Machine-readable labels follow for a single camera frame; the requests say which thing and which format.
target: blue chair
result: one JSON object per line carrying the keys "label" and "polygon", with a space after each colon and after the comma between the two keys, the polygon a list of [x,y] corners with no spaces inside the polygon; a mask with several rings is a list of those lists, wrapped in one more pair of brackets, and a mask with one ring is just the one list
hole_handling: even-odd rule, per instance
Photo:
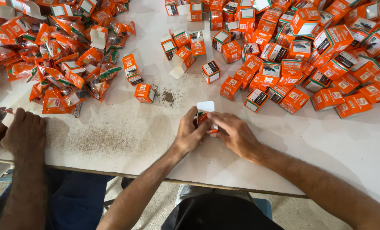
{"label": "blue chair", "polygon": [[253,198],[261,212],[272,220],[271,204],[266,199]]}

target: dark trousers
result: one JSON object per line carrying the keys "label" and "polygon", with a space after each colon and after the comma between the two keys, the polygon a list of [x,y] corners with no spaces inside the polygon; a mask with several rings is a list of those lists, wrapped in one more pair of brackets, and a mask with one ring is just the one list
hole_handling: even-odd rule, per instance
{"label": "dark trousers", "polygon": [[[114,176],[55,169],[46,172],[50,198],[45,229],[95,230],[103,212],[106,183]],[[6,192],[9,188],[1,197],[6,199]]]}

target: floor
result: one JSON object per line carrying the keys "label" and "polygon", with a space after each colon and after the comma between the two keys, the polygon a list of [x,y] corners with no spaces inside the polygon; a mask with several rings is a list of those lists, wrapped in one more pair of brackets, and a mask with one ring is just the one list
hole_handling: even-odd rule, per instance
{"label": "floor", "polygon": [[[163,182],[147,205],[134,230],[158,230],[174,208],[180,185]],[[105,201],[116,198],[122,191],[121,177],[109,181]],[[315,202],[285,196],[251,193],[271,203],[273,220],[285,230],[351,230],[346,223],[333,217]]]}

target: forearm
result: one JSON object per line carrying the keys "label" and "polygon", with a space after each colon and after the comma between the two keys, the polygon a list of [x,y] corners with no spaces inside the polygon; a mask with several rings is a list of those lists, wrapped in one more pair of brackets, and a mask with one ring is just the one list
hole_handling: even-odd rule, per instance
{"label": "forearm", "polygon": [[255,161],[289,180],[320,207],[354,229],[380,229],[380,204],[313,165],[262,145]]}
{"label": "forearm", "polygon": [[40,159],[15,160],[13,183],[0,218],[0,230],[44,229],[48,187],[44,153]]}
{"label": "forearm", "polygon": [[164,156],[138,176],[116,198],[97,230],[131,229],[164,178],[181,160],[178,155],[174,147],[170,148]]}

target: man's right hand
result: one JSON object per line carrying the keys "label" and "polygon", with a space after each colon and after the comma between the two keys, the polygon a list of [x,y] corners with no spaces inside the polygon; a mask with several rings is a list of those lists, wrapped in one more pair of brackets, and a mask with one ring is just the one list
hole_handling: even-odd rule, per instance
{"label": "man's right hand", "polygon": [[44,160],[45,126],[44,118],[18,108],[1,145],[13,153],[16,160]]}
{"label": "man's right hand", "polygon": [[259,164],[258,153],[262,144],[257,141],[247,123],[231,113],[209,112],[207,117],[227,133],[216,132],[210,136],[221,138],[237,155]]}

